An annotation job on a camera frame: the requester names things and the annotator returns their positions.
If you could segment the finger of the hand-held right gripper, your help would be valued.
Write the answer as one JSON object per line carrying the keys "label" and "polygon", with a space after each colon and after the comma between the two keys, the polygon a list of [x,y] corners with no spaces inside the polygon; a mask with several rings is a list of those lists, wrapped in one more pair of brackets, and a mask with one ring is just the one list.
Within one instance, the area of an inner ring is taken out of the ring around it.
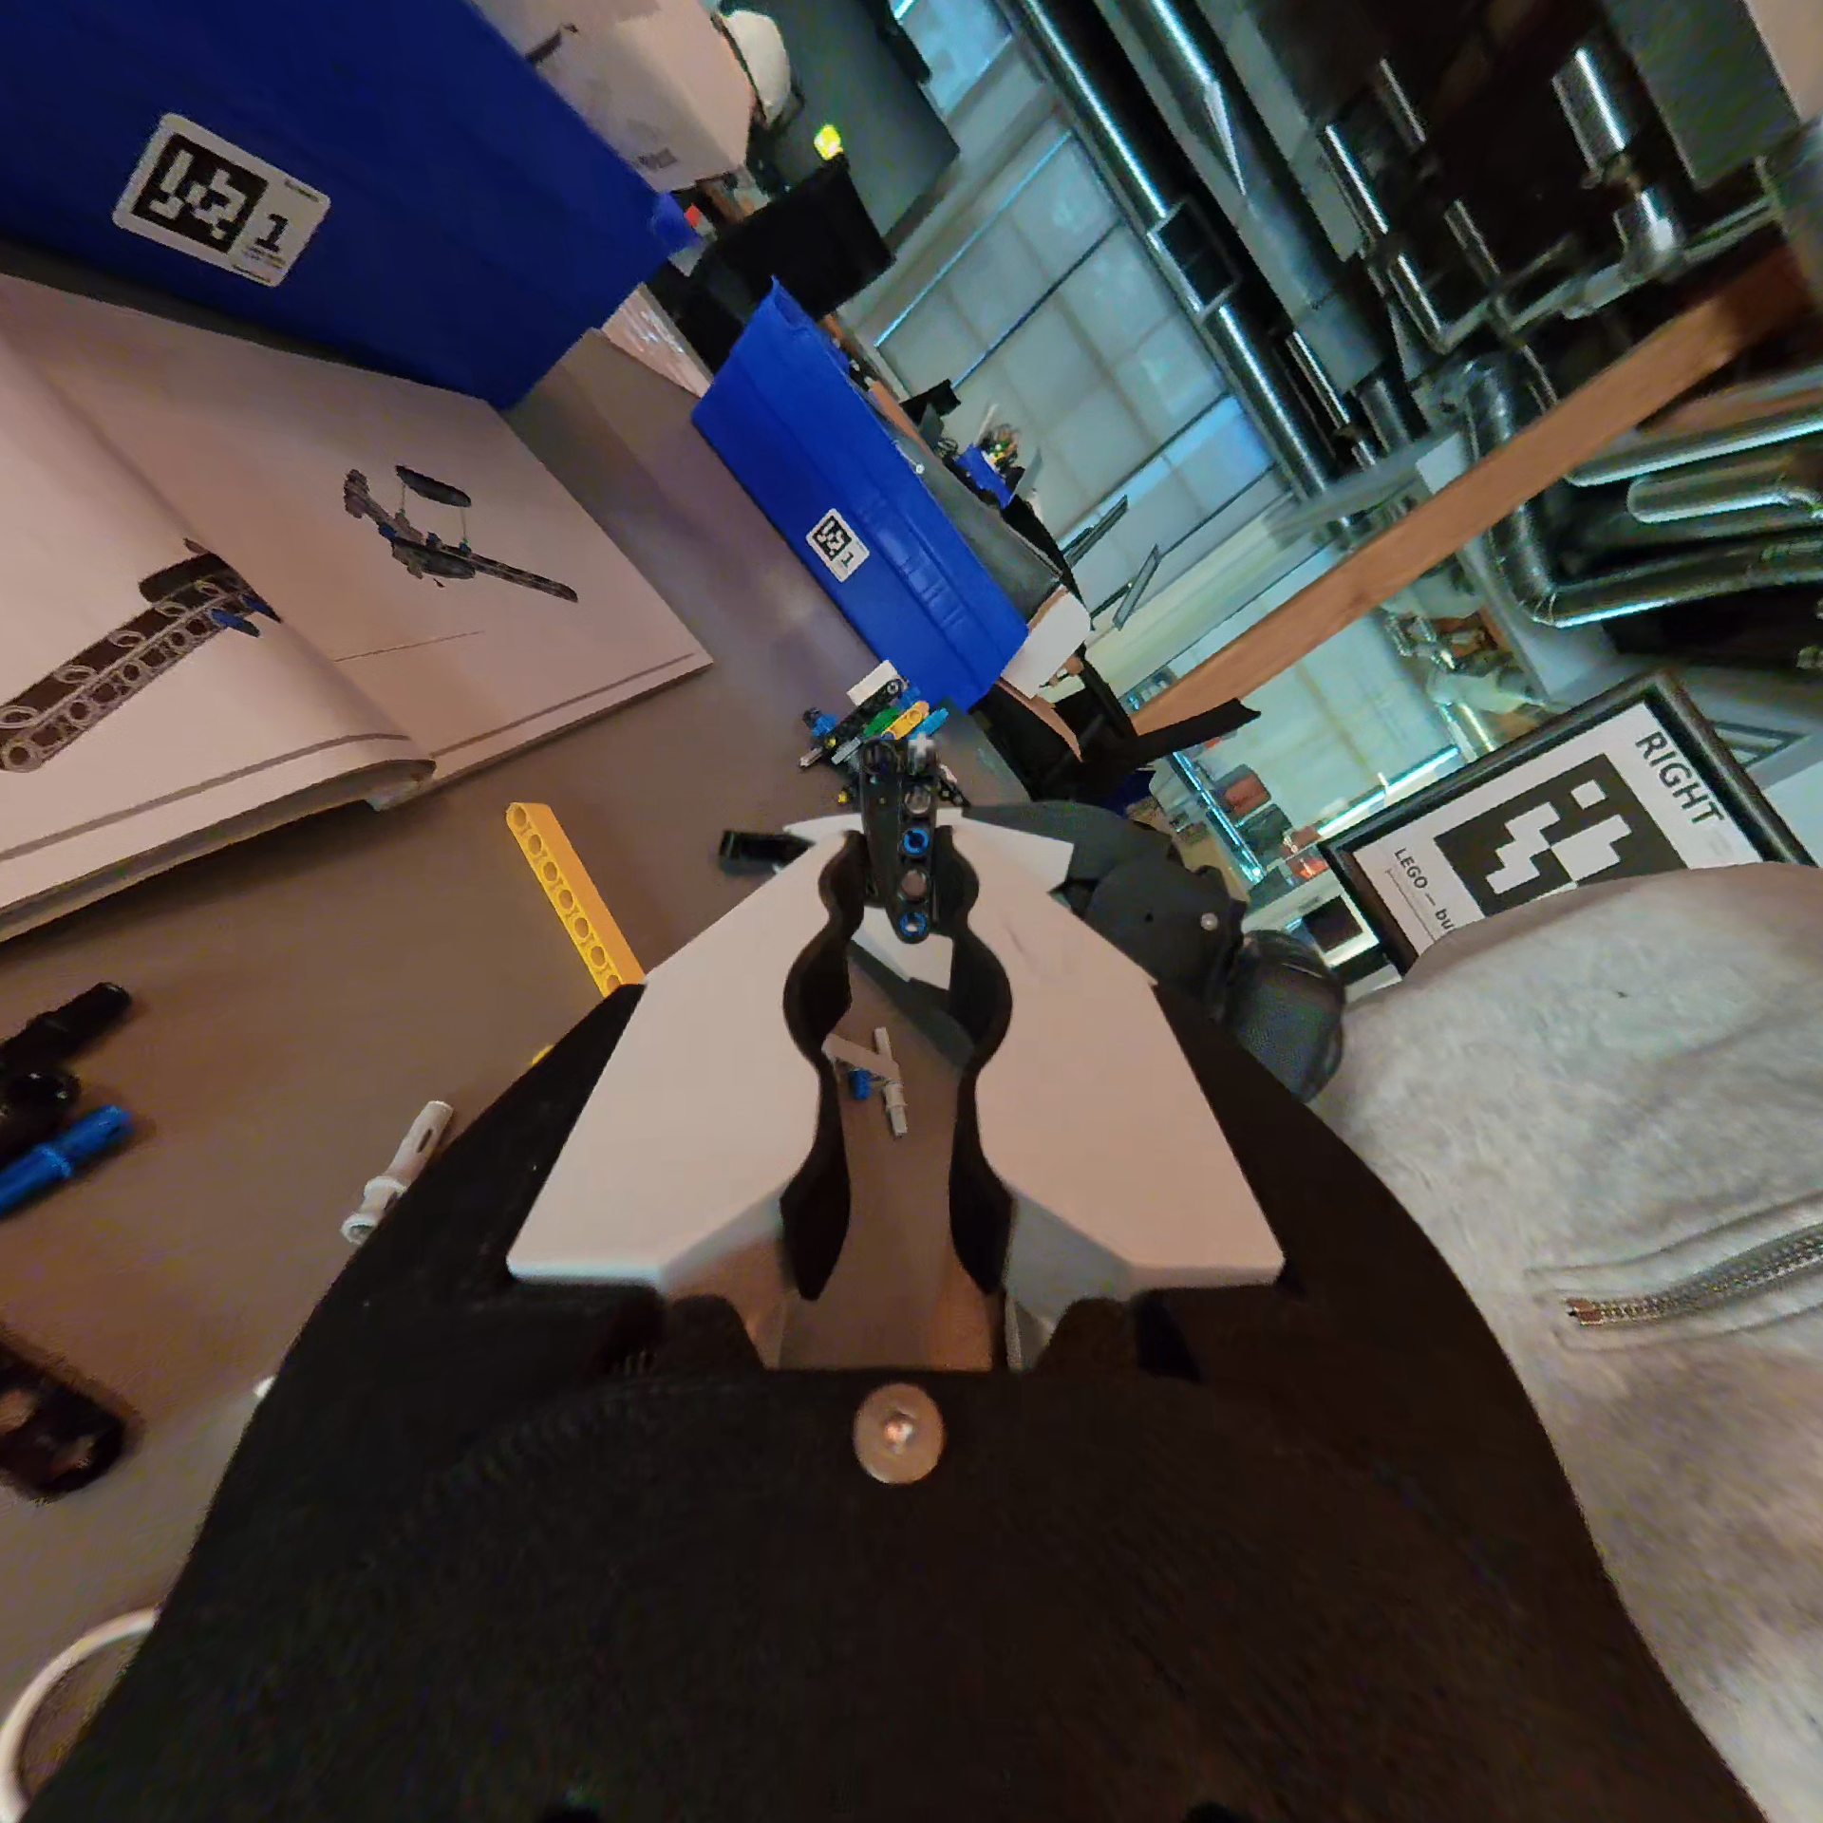
{"label": "finger of the hand-held right gripper", "polygon": [[[1001,827],[961,810],[940,810],[936,823],[942,829],[959,829],[949,837],[951,846],[955,854],[966,861],[984,888],[991,880],[1018,871],[1027,877],[1037,890],[1054,894],[1069,877],[1073,859],[1073,844],[1069,840]],[[801,837],[811,844],[832,835],[860,831],[862,816],[856,810],[818,814],[784,825],[784,833]]]}
{"label": "finger of the hand-held right gripper", "polygon": [[925,1040],[957,1040],[959,1023],[949,1015],[948,989],[902,973],[892,962],[873,954],[862,937],[864,930],[849,941],[851,960],[891,1008]]}

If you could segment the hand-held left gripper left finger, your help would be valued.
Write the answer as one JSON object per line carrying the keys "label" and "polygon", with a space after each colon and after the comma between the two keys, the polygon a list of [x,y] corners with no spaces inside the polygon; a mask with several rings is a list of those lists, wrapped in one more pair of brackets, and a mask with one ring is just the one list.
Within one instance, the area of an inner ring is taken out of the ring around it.
{"label": "hand-held left gripper left finger", "polygon": [[853,1222],[824,1040],[851,1006],[862,869],[854,829],[820,829],[632,990],[511,1241],[513,1281],[714,1296],[780,1363]]}

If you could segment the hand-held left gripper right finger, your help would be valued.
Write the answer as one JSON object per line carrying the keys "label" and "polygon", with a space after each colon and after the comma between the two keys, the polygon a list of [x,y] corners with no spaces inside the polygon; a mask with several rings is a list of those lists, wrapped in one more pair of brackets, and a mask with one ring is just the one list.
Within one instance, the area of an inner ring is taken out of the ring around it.
{"label": "hand-held left gripper right finger", "polygon": [[955,833],[951,1239],[1001,1300],[1006,1361],[1035,1363],[1084,1300],[1272,1285],[1284,1247],[1151,973],[1023,873],[982,886]]}

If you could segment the black angled lego beam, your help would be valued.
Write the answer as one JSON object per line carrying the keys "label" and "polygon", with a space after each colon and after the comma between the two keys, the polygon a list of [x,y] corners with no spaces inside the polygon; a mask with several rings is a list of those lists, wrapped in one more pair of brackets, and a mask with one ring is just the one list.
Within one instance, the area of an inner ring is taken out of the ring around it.
{"label": "black angled lego beam", "polygon": [[906,945],[949,935],[940,871],[946,780],[932,736],[866,740],[856,759],[872,899]]}

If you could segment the multicolour lego assembly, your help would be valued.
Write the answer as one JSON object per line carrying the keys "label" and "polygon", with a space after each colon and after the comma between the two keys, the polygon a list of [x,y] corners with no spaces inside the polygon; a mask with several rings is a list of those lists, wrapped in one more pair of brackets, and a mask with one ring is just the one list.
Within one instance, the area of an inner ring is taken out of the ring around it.
{"label": "multicolour lego assembly", "polygon": [[879,687],[841,717],[809,709],[809,747],[799,753],[797,770],[832,770],[834,802],[839,808],[856,808],[860,749],[870,742],[904,746],[915,738],[934,738],[948,717],[949,706],[934,708],[923,696],[902,694],[898,685]]}

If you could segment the yellow lego beam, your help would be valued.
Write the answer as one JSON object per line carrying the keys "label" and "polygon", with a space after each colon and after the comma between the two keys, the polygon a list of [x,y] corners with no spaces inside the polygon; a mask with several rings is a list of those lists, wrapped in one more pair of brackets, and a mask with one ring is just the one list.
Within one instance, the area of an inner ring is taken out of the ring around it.
{"label": "yellow lego beam", "polygon": [[646,970],[554,808],[515,799],[507,804],[505,820],[592,987],[608,998],[621,989],[644,985]]}

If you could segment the lego instruction booklet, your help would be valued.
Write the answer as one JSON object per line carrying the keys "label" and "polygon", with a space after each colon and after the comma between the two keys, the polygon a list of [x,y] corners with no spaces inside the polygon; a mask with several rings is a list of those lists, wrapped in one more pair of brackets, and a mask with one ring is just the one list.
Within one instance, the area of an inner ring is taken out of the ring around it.
{"label": "lego instruction booklet", "polygon": [[490,404],[4,276],[4,939],[710,662]]}

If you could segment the blue lego axle pin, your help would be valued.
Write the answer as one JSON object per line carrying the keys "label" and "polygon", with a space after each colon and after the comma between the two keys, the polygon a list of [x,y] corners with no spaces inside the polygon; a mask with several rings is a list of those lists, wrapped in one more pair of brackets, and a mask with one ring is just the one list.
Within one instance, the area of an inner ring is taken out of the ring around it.
{"label": "blue lego axle pin", "polygon": [[42,1139],[2,1165],[2,1218],[13,1218],[64,1182],[121,1150],[135,1120],[125,1104],[99,1104],[57,1135]]}

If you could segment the brown cardboard box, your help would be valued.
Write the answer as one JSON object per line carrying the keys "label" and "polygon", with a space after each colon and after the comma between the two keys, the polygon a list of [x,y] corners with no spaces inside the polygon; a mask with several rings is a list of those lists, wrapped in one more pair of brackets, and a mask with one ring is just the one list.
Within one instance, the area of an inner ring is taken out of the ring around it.
{"label": "brown cardboard box", "polygon": [[1065,582],[1031,614],[1023,641],[974,709],[987,740],[1035,797],[1094,795],[1132,768],[1128,711],[1086,658],[1090,613]]}

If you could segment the small blue storage bin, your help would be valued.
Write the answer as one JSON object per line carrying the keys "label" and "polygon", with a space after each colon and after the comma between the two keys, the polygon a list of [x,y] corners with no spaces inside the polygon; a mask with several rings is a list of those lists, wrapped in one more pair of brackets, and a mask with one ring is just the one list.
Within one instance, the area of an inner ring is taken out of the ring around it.
{"label": "small blue storage bin", "polygon": [[693,423],[879,660],[934,706],[968,711],[991,694],[1027,622],[784,284],[748,316]]}

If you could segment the group of metal ceiling pipes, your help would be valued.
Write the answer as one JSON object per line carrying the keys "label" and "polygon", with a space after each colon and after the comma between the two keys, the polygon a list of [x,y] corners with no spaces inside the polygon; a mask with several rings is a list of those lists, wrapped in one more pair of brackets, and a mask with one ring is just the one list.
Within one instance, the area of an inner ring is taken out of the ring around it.
{"label": "group of metal ceiling pipes", "polygon": [[[1003,3],[1342,558],[1760,261],[1819,286],[1819,3]],[[1401,660],[1525,635],[1819,673],[1819,328],[1665,383],[1426,575]]]}

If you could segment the white helmet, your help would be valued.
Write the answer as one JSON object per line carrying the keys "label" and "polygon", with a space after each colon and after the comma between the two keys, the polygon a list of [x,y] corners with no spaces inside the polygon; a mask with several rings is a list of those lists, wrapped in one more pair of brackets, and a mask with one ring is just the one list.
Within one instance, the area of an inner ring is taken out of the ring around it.
{"label": "white helmet", "polygon": [[716,11],[712,22],[733,49],[746,79],[752,119],[758,126],[780,125],[790,109],[796,85],[784,33],[765,11]]}

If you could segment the white cardboard box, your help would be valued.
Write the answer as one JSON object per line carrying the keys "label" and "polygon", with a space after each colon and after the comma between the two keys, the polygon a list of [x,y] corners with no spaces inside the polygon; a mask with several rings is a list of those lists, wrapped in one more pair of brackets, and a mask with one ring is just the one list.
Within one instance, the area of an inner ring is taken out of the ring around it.
{"label": "white cardboard box", "polygon": [[699,1],[478,1],[513,51],[661,191],[746,161],[756,90]]}

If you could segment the large blue storage bin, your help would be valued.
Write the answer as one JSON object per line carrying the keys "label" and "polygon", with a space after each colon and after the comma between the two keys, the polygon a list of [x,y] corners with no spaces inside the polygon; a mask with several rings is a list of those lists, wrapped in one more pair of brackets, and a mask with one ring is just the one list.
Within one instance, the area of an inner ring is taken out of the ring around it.
{"label": "large blue storage bin", "polygon": [[473,3],[6,1],[4,240],[513,406],[695,242]]}

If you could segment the black lego frame piece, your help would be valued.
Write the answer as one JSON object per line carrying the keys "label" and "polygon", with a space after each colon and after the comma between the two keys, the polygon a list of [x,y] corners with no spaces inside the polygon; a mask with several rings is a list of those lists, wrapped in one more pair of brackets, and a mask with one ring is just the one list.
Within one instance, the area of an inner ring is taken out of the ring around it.
{"label": "black lego frame piece", "polygon": [[140,1442],[140,1416],[101,1382],[2,1330],[2,1482],[49,1503],[85,1492]]}

